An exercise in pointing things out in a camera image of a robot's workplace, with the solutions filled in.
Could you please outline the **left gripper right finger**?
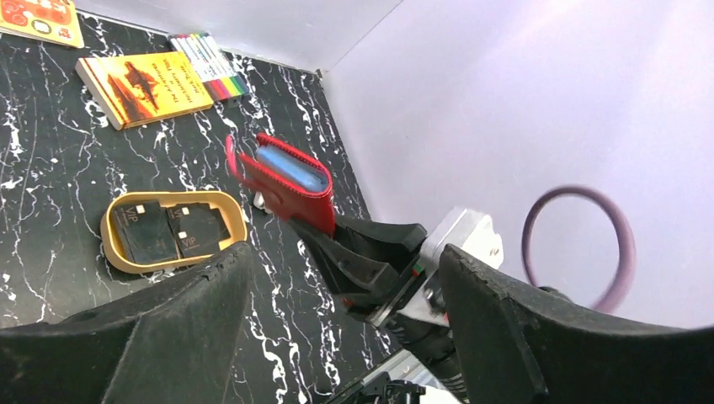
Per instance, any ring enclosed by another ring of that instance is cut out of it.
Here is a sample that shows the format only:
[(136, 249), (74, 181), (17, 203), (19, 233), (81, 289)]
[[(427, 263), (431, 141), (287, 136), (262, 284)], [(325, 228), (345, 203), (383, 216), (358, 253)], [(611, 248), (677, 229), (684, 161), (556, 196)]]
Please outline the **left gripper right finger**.
[(713, 331), (584, 308), (445, 247), (440, 281), (474, 403), (710, 403)]

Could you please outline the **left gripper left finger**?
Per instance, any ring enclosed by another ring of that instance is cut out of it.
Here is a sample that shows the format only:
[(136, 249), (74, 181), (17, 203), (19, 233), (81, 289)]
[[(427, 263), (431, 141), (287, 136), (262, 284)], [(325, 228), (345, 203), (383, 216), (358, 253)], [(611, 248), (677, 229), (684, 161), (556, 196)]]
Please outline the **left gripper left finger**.
[(4, 328), (2, 402), (224, 402), (253, 271), (238, 242), (62, 322)]

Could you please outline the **yellow oval tray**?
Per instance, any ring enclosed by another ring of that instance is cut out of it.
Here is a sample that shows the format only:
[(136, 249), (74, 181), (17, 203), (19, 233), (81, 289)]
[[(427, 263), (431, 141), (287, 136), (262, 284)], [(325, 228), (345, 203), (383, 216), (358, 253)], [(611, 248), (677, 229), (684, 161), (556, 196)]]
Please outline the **yellow oval tray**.
[(230, 237), (219, 242), (221, 250), (230, 247), (235, 242), (245, 241), (248, 230), (240, 204), (229, 194), (215, 190), (201, 191), (139, 191), (128, 192), (113, 199), (107, 207), (101, 221), (100, 232), (106, 260), (119, 271), (127, 274), (147, 274), (156, 271), (176, 269), (197, 264), (208, 257), (206, 255), (191, 258), (176, 258), (160, 263), (139, 264), (129, 260), (125, 249), (120, 243), (120, 234), (114, 229), (111, 211), (117, 205), (134, 205), (138, 202), (156, 200), (162, 207), (172, 207), (177, 204), (207, 203), (211, 208), (221, 212)]

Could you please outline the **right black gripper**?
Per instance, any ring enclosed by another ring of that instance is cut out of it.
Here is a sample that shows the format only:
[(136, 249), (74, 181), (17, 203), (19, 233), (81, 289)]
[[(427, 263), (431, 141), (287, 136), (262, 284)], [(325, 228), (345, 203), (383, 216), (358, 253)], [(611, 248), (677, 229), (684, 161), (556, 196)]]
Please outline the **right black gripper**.
[(463, 376), (439, 275), (413, 266), (426, 229), (343, 215), (336, 220), (332, 236), (290, 220), (328, 291), (343, 299), (349, 316), (389, 332), (443, 387), (461, 391)]

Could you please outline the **red card holder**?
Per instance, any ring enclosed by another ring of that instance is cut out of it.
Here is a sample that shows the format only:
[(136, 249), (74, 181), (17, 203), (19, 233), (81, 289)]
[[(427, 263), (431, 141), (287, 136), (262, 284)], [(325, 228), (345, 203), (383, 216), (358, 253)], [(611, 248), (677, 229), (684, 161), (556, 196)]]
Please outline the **red card holder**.
[(335, 231), (333, 179), (315, 158), (265, 133), (251, 157), (226, 137), (226, 162), (239, 183), (263, 195), (265, 206), (283, 220), (297, 219), (332, 236)]

